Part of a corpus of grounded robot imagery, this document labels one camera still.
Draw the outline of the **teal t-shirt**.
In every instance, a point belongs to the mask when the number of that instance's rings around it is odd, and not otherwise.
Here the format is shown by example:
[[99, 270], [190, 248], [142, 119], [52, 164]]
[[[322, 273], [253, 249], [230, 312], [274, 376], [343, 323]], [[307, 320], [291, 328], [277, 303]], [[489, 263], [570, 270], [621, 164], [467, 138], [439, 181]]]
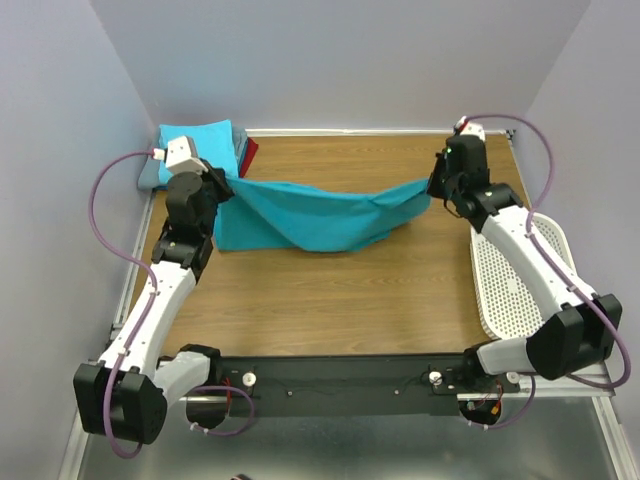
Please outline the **teal t-shirt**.
[[230, 184], [234, 196], [219, 206], [213, 229], [220, 251], [354, 252], [387, 238], [431, 201], [426, 179], [365, 194], [240, 178]]

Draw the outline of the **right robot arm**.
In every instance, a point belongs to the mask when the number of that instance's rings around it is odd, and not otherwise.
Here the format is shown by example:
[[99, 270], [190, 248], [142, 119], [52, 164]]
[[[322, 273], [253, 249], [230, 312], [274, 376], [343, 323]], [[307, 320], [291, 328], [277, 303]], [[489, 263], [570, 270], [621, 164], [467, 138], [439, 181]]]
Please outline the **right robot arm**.
[[508, 261], [532, 295], [543, 323], [528, 337], [493, 340], [466, 351], [460, 379], [480, 392], [507, 372], [547, 380], [600, 363], [612, 353], [622, 305], [600, 295], [559, 257], [532, 222], [532, 213], [505, 183], [493, 183], [485, 142], [476, 135], [447, 138], [436, 155], [428, 194], [456, 214]]

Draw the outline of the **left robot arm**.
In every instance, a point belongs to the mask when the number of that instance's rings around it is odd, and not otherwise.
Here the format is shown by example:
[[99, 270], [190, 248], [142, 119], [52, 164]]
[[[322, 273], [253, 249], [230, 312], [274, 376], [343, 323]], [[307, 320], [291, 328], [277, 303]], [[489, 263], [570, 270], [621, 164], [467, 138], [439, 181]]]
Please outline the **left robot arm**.
[[151, 444], [170, 406], [195, 390], [214, 393], [222, 380], [220, 352], [188, 344], [165, 365], [158, 359], [181, 306], [197, 285], [213, 252], [218, 207], [233, 193], [225, 173], [207, 165], [200, 173], [173, 176], [167, 218], [146, 266], [147, 280], [123, 329], [94, 363], [73, 378], [85, 432]]

